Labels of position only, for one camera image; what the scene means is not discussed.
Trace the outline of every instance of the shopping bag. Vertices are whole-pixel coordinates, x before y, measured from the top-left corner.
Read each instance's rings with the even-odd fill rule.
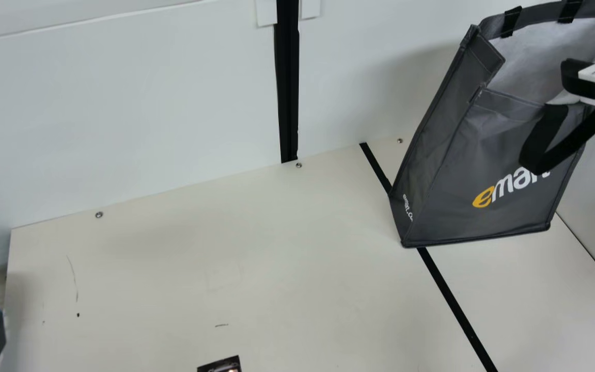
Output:
[[[595,1],[517,7],[471,26],[389,193],[405,247],[547,230],[595,134],[562,62],[595,61]]]

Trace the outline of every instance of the white tabletop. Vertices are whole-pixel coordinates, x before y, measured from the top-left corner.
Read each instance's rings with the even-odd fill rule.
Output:
[[[369,144],[392,183],[408,145]],[[498,370],[595,371],[595,262],[557,215],[542,233],[428,251]]]
[[[483,370],[359,147],[301,162],[12,231],[5,370]]]

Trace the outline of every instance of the black tape line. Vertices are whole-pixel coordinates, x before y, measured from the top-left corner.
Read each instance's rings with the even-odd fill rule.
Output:
[[[392,183],[389,181],[389,179],[387,179],[387,176],[385,176],[382,168],[380,168],[380,164],[378,164],[378,161],[375,159],[375,156],[369,148],[369,145],[366,142],[363,142],[359,144],[359,146],[362,148],[362,151],[366,156],[366,160],[369,161],[371,169],[373,169],[375,172],[375,176],[378,177],[378,181],[380,181],[380,184],[382,184],[382,187],[385,189],[385,193],[389,194],[389,191],[392,190]]]
[[[477,357],[479,357],[481,364],[484,366],[484,368],[486,368],[487,372],[497,372],[491,357],[486,352],[486,348],[484,348],[483,344],[477,337],[477,334],[474,332],[472,325],[467,320],[467,316],[465,316],[465,313],[463,313],[463,309],[461,309],[461,306],[458,305],[456,297],[453,296],[453,293],[451,292],[451,289],[449,289],[447,282],[444,281],[442,274],[440,273],[439,269],[437,269],[435,261],[433,261],[432,257],[430,257],[428,250],[425,247],[421,247],[417,248],[417,251],[422,257],[424,264],[426,264],[426,267],[430,272],[430,276],[433,278],[433,280],[435,280],[435,283],[440,289],[442,296],[447,301],[447,304],[449,304],[451,312],[456,317],[456,320],[458,320],[458,324],[460,324],[461,328],[463,328],[463,332],[465,332],[465,336],[467,336],[469,343],[477,353]]]

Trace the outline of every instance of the scratch mark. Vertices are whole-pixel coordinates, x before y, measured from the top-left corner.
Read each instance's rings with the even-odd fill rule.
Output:
[[[73,282],[75,282],[75,302],[77,302],[78,299],[80,299],[80,289],[77,287],[77,277],[75,276],[75,269],[73,268],[73,263],[72,261],[70,261],[70,257],[68,257],[68,255],[66,255],[66,258],[68,259],[68,263],[70,264],[71,271],[73,271]]]

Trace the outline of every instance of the emart logo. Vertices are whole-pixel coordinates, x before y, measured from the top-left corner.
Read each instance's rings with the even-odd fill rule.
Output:
[[[550,176],[550,172],[545,172],[541,177],[546,178]],[[477,208],[488,207],[491,203],[503,197],[505,194],[505,188],[508,193],[512,193],[514,190],[524,189],[532,183],[538,181],[538,176],[532,172],[520,167],[515,170],[513,174],[507,174],[503,179],[500,179],[497,184],[490,186],[484,190],[481,194],[472,202],[472,205]]]

